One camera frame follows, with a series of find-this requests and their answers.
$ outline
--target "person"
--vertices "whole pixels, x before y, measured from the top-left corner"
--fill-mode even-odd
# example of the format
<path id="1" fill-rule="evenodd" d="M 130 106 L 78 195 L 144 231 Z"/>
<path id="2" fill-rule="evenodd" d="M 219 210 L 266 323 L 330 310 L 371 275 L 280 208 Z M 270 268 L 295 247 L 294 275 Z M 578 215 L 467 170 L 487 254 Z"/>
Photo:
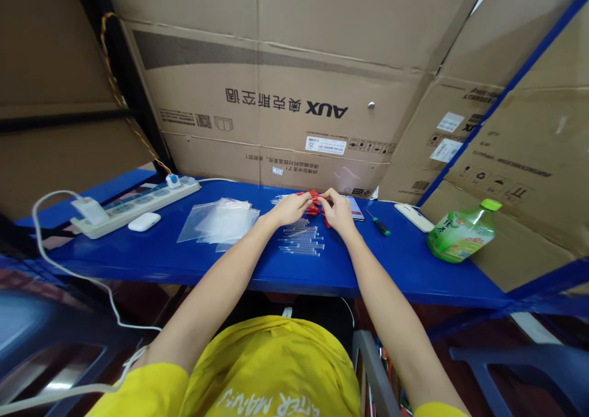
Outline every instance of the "person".
<path id="1" fill-rule="evenodd" d="M 360 293 L 414 415 L 468 414 L 413 308 L 356 229 L 349 199 L 329 189 L 318 201 L 350 253 Z M 87 415 L 359 416 L 360 388 L 350 357 L 319 325 L 263 316 L 213 339 L 270 237 L 311 203 L 309 193 L 289 195 L 260 216 L 194 287 L 121 388 L 103 395 Z"/>

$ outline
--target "yellow shirt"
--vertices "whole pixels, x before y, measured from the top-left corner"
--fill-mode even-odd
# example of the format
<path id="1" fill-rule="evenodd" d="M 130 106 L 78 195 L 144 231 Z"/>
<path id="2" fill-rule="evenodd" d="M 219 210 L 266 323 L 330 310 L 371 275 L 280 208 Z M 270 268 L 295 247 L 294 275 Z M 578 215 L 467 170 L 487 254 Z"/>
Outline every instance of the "yellow shirt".
<path id="1" fill-rule="evenodd" d="M 327 330 L 301 319 L 264 316 L 219 333 L 192 375 L 172 364 L 129 373 L 88 417 L 359 416 L 352 362 Z M 416 417 L 464 416 L 427 404 Z"/>

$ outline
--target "cardboard box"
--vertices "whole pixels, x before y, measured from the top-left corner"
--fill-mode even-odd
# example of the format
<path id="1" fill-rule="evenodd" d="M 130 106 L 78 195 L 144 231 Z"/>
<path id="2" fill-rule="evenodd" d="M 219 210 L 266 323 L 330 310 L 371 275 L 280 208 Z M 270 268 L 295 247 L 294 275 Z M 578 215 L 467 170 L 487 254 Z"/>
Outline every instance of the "cardboard box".
<path id="1" fill-rule="evenodd" d="M 476 1 L 113 0 L 128 21 L 421 71 L 437 70 Z"/>
<path id="2" fill-rule="evenodd" d="M 413 167 L 419 175 L 422 169 L 442 170 L 571 2 L 483 0 L 402 137 L 393 141 L 391 166 Z M 388 189 L 394 191 L 395 183 L 383 182 L 380 188 L 379 197 L 394 199 Z"/>
<path id="3" fill-rule="evenodd" d="M 435 222 L 486 197 L 504 204 L 494 241 L 472 260 L 505 291 L 588 254 L 588 17 L 564 29 L 422 206 Z"/>
<path id="4" fill-rule="evenodd" d="M 80 0 L 0 0 L 0 9 L 0 119 L 117 109 Z M 51 191 L 86 191 L 151 160 L 124 120 L 3 133 L 0 212 L 27 218 Z"/>
<path id="5" fill-rule="evenodd" d="M 447 180 L 575 252 L 589 253 L 589 90 L 513 90 Z"/>
<path id="6" fill-rule="evenodd" d="M 168 141 L 183 173 L 274 185 L 276 174 L 233 160 L 278 149 L 294 163 L 323 164 L 318 177 L 285 173 L 282 186 L 331 185 L 368 196 L 431 81 L 413 69 L 200 31 L 138 23 L 125 29 L 166 140 L 189 136 Z M 233 160 L 220 164 L 221 152 Z"/>
<path id="7" fill-rule="evenodd" d="M 273 187 L 333 187 L 369 197 L 387 164 L 164 132 L 176 166 L 192 176 L 222 176 Z"/>
<path id="8" fill-rule="evenodd" d="M 571 20 L 516 89 L 589 86 L 589 9 Z"/>
<path id="9" fill-rule="evenodd" d="M 507 86 L 573 0 L 483 0 L 448 52 L 441 75 Z"/>
<path id="10" fill-rule="evenodd" d="M 440 174 L 437 170 L 391 164 L 379 185 L 380 201 L 415 205 Z"/>
<path id="11" fill-rule="evenodd" d="M 476 1 L 114 3 L 181 172 L 367 196 Z"/>
<path id="12" fill-rule="evenodd" d="M 502 91 L 500 86 L 438 77 L 402 135 L 393 164 L 443 170 Z"/>
<path id="13" fill-rule="evenodd" d="M 125 120 L 2 134 L 0 213 L 16 222 L 51 191 L 84 192 L 152 160 Z M 43 208 L 69 198 L 56 195 Z"/>
<path id="14" fill-rule="evenodd" d="M 468 209 L 479 204 L 478 197 L 443 181 L 421 206 L 421 211 L 435 224 L 452 210 Z M 505 292 L 579 257 L 520 224 L 503 209 L 496 212 L 493 219 L 495 238 L 471 259 Z"/>
<path id="15" fill-rule="evenodd" d="M 0 0 L 0 118 L 116 109 L 79 0 Z"/>

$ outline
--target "clear plastic bag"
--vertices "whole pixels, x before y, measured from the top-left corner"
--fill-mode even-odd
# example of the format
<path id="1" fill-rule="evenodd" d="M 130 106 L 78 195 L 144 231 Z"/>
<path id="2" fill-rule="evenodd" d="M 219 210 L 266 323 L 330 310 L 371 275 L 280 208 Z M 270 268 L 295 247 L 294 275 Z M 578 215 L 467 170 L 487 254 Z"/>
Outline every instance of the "clear plastic bag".
<path id="1" fill-rule="evenodd" d="M 200 234 L 197 242 L 226 243 L 241 238 L 249 230 L 247 201 L 223 201 L 197 227 Z"/>
<path id="2" fill-rule="evenodd" d="M 248 213 L 248 222 L 246 224 L 247 228 L 244 230 L 243 234 L 239 237 L 234 238 L 234 239 L 227 240 L 222 243 L 218 243 L 215 251 L 217 253 L 223 253 L 223 252 L 229 250 L 238 240 L 240 240 L 253 227 L 253 225 L 256 223 L 256 221 L 258 220 L 259 217 L 260 217 L 259 210 L 250 209 L 249 213 Z"/>
<path id="3" fill-rule="evenodd" d="M 184 227 L 182 228 L 176 243 L 197 239 L 200 233 L 196 228 L 207 219 L 210 213 L 221 203 L 221 201 L 222 199 L 208 204 L 194 205 L 186 218 L 186 222 L 184 222 Z"/>

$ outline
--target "green bottle cap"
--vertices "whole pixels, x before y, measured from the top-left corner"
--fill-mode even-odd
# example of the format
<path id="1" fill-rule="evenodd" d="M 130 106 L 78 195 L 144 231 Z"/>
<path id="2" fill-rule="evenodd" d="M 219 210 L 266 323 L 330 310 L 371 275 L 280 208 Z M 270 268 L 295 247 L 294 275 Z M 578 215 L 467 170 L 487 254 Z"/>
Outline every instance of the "green bottle cap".
<path id="1" fill-rule="evenodd" d="M 491 210 L 492 212 L 496 212 L 502 206 L 502 203 L 495 201 L 494 199 L 484 199 L 483 202 L 480 203 L 481 207 L 486 208 L 487 210 Z"/>

